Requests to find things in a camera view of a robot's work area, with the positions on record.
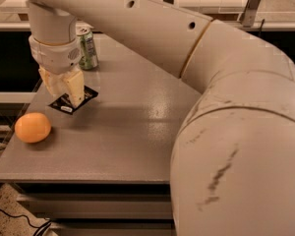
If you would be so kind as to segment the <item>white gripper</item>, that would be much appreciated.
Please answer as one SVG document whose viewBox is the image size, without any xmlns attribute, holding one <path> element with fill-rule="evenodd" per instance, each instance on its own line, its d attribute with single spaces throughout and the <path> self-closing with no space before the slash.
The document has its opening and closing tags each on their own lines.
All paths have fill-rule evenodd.
<svg viewBox="0 0 295 236">
<path fill-rule="evenodd" d="M 52 96 L 65 93 L 74 108 L 85 99 L 84 75 L 81 70 L 70 71 L 81 59 L 79 43 L 74 40 L 62 45 L 48 45 L 38 42 L 32 35 L 29 37 L 30 51 L 33 59 L 39 64 L 38 72 L 43 83 Z"/>
</svg>

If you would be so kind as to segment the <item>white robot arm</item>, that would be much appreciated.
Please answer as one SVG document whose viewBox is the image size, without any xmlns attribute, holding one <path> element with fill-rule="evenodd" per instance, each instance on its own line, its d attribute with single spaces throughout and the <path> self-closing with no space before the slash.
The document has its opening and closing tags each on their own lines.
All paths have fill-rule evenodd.
<svg viewBox="0 0 295 236">
<path fill-rule="evenodd" d="M 164 72 L 125 69 L 49 142 L 102 176 L 170 177 L 177 236 L 295 236 L 295 64 L 228 24 L 158 0 L 29 0 L 30 47 L 60 88 L 79 18 Z"/>
</svg>

